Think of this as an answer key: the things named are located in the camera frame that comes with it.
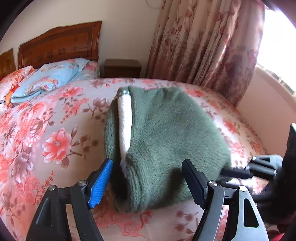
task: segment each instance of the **window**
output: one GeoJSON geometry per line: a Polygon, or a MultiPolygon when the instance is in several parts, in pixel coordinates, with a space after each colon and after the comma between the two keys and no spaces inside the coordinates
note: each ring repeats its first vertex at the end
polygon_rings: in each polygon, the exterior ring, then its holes
{"type": "Polygon", "coordinates": [[[296,29],[282,12],[265,11],[257,64],[295,94],[296,29]]]}

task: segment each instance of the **pink floral bedsheet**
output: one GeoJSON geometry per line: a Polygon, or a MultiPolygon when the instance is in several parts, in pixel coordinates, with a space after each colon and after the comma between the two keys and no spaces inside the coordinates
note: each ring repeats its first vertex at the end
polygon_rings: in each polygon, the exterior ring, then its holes
{"type": "MultiPolygon", "coordinates": [[[[74,185],[104,160],[104,119],[120,86],[145,89],[177,86],[214,120],[231,150],[233,166],[265,154],[260,139],[220,94],[198,86],[150,79],[78,80],[24,102],[0,118],[0,216],[15,239],[26,238],[36,208],[49,185],[74,185]]],[[[259,192],[266,182],[239,181],[259,192]]],[[[73,240],[79,240],[67,206],[73,240]]],[[[191,240],[202,216],[193,200],[138,214],[117,213],[109,187],[94,218],[105,240],[191,240]]],[[[224,208],[217,240],[226,224],[224,208]]]]}

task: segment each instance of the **pink curtain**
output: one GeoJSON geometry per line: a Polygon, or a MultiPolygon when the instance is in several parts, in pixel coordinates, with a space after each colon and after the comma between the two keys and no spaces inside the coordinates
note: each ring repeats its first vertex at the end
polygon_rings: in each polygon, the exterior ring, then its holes
{"type": "Polygon", "coordinates": [[[236,106],[254,72],[264,14],[260,0],[164,0],[146,77],[212,88],[236,106]]]}

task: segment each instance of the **nightstand drawer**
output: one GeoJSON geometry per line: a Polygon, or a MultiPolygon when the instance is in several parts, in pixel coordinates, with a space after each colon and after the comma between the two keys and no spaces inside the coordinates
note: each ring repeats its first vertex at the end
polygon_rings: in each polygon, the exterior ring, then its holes
{"type": "Polygon", "coordinates": [[[104,78],[139,78],[142,66],[135,59],[106,59],[104,78]]]}
{"type": "Polygon", "coordinates": [[[141,72],[141,69],[105,68],[104,78],[116,78],[116,77],[139,78],[140,72],[141,72]]]}

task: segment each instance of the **orange floral pillow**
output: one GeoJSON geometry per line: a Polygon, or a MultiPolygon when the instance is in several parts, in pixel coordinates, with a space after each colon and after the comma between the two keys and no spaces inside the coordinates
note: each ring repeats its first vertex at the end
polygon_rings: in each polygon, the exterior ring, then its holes
{"type": "MultiPolygon", "coordinates": [[[[27,76],[31,76],[34,71],[35,69],[32,66],[27,66],[25,68],[18,69],[17,71],[14,71],[4,77],[0,81],[0,101],[4,102],[5,97],[9,94],[9,92],[22,81],[25,81],[27,76]]],[[[0,111],[4,112],[7,110],[7,108],[8,107],[5,104],[0,104],[0,111]]]]}

